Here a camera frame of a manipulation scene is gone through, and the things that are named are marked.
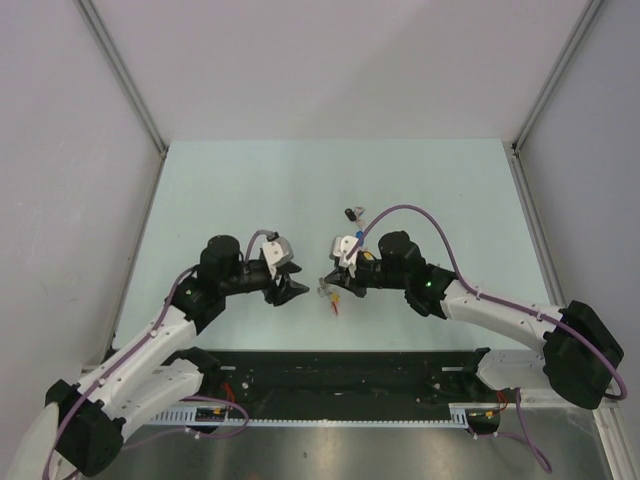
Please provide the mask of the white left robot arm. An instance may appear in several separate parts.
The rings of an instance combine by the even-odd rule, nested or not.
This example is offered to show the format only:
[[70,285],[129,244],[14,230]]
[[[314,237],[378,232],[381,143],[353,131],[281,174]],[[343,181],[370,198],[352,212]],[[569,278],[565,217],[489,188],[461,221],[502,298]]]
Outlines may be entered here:
[[187,398],[207,400],[219,392],[220,361],[191,343],[224,312],[229,297],[262,292],[267,304],[279,307],[308,293],[292,278],[301,269],[289,241],[276,232],[264,235],[256,259],[241,251],[235,237],[212,237],[133,340],[79,380],[49,388],[45,401],[59,408],[52,453],[72,473],[101,473],[155,415]]

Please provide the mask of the red handled metal keyring holder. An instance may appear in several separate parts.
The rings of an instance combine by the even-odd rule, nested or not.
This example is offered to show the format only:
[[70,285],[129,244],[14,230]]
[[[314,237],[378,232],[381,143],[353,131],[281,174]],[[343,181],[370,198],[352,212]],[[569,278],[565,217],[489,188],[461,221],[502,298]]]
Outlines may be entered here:
[[329,302],[331,312],[334,316],[339,315],[340,295],[332,285],[327,283],[323,278],[318,280],[318,295]]

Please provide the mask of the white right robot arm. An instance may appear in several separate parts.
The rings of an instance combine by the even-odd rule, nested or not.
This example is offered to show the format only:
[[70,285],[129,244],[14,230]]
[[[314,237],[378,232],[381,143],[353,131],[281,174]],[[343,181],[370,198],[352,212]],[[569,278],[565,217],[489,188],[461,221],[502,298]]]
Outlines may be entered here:
[[325,282],[358,298],[371,289],[400,290],[423,317],[470,323],[528,347],[542,361],[544,387],[569,403],[594,410],[606,397],[624,352],[588,304],[524,305],[484,293],[458,273],[428,263],[404,231],[384,235],[378,248],[374,257],[358,238],[336,237],[329,255],[334,268]]

